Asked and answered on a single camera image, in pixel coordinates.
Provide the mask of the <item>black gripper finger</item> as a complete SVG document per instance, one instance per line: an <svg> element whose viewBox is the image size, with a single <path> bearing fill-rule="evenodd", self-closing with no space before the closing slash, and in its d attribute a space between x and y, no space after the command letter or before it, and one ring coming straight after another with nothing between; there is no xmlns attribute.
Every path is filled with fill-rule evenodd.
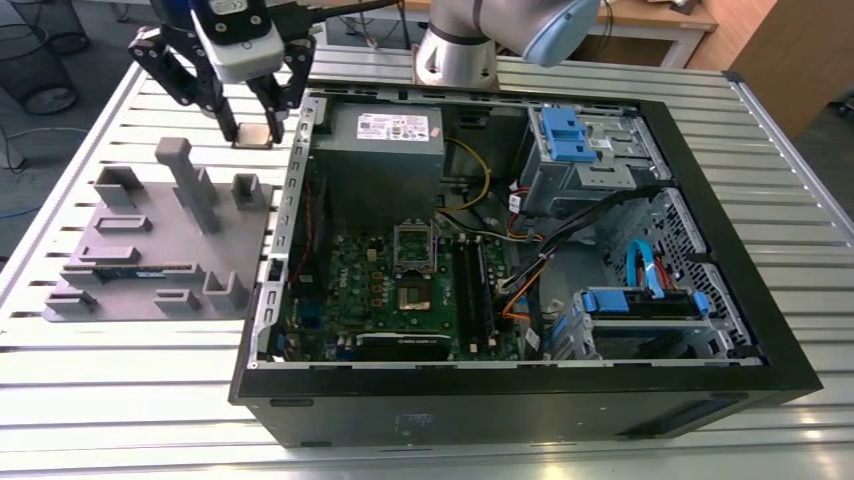
<svg viewBox="0 0 854 480"><path fill-rule="evenodd" d="M172 99L213 118L224 140L237 136L228 100L197 34L173 27L141 27L128 53Z"/></svg>
<svg viewBox="0 0 854 480"><path fill-rule="evenodd" d="M275 144L280 143L283 139L284 119L288 117L289 111L297 109L301 104L315 47L313 38L299 39L284 45L284 65L291 72L284 85L277 83L273 74L248 80L249 90L256 95L264 109L269 137Z"/></svg>

